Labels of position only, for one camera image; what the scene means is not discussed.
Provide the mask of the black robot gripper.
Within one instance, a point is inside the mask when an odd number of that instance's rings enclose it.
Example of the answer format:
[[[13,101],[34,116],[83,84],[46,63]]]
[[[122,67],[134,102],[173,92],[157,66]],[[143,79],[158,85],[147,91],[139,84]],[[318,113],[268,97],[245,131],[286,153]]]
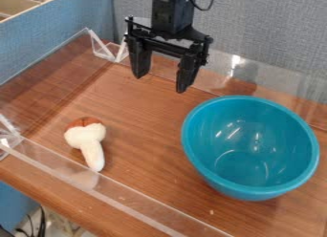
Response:
[[[185,93],[194,84],[201,65],[208,64],[214,38],[189,26],[178,33],[157,31],[149,18],[126,18],[130,59],[134,76],[145,77],[151,68],[153,52],[182,58],[177,75],[177,92]]]

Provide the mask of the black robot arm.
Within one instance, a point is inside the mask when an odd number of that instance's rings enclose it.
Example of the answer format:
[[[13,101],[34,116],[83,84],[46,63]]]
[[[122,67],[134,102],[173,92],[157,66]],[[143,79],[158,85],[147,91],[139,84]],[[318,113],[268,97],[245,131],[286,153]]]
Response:
[[[185,93],[194,85],[200,68],[209,63],[209,50],[214,38],[194,28],[194,10],[205,9],[196,0],[153,0],[151,23],[138,17],[126,18],[129,45],[134,76],[145,77],[151,69],[153,52],[181,59],[177,72],[177,92]]]

